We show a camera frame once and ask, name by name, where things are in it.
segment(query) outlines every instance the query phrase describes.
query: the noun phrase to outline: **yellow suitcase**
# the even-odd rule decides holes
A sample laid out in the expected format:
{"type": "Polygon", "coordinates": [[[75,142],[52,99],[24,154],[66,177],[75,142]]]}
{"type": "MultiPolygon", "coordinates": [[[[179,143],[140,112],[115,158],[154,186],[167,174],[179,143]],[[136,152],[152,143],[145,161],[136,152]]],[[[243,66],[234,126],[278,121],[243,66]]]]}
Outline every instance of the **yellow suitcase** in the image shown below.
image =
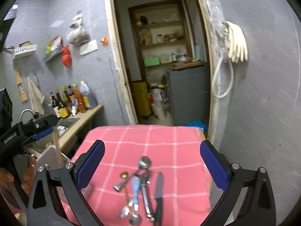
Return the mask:
{"type": "Polygon", "coordinates": [[[138,115],[149,116],[151,114],[151,105],[148,101],[147,83],[143,81],[133,82],[133,91],[135,94],[138,115]]]}

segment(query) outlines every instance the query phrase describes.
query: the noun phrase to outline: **doorway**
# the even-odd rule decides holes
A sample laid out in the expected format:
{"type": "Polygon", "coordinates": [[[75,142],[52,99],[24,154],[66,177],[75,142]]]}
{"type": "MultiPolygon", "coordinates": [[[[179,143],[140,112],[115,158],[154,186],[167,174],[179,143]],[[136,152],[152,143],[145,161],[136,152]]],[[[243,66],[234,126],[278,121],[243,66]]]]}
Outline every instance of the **doorway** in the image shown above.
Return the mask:
{"type": "Polygon", "coordinates": [[[114,6],[138,123],[208,127],[210,63],[198,0],[114,0],[114,6]]]}

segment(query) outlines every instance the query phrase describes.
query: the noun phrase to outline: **white glove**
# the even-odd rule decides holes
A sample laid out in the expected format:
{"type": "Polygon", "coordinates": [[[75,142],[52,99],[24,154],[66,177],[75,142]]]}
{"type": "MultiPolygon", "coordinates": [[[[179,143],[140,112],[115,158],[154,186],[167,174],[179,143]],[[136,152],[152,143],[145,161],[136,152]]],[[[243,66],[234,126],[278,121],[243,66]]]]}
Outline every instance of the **white glove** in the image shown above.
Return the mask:
{"type": "Polygon", "coordinates": [[[241,62],[244,60],[248,61],[248,48],[243,31],[238,25],[235,25],[229,21],[226,22],[229,25],[229,35],[228,40],[226,41],[228,57],[234,63],[238,63],[239,60],[241,62]]]}

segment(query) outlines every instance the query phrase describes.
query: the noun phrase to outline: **faucet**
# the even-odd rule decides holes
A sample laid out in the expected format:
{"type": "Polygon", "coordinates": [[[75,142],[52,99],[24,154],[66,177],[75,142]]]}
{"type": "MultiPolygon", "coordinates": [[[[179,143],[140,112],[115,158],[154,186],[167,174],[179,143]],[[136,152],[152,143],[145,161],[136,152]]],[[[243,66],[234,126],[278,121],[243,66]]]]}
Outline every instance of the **faucet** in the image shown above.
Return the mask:
{"type": "Polygon", "coordinates": [[[23,114],[24,114],[25,112],[28,112],[28,111],[31,112],[31,114],[33,115],[34,119],[36,119],[36,118],[39,117],[39,114],[38,114],[37,112],[34,112],[34,111],[31,110],[31,109],[25,109],[25,110],[23,110],[22,113],[20,114],[20,119],[21,119],[21,121],[22,121],[22,116],[23,116],[23,114]]]}

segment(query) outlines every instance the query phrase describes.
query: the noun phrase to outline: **green storage container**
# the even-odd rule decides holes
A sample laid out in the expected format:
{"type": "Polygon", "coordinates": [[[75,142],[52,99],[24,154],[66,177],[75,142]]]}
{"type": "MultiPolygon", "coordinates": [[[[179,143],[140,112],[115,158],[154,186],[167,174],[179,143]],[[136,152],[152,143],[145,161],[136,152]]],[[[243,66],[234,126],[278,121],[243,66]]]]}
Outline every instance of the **green storage container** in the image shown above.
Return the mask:
{"type": "Polygon", "coordinates": [[[159,65],[160,59],[159,58],[149,58],[144,60],[145,66],[153,66],[153,65],[159,65]]]}

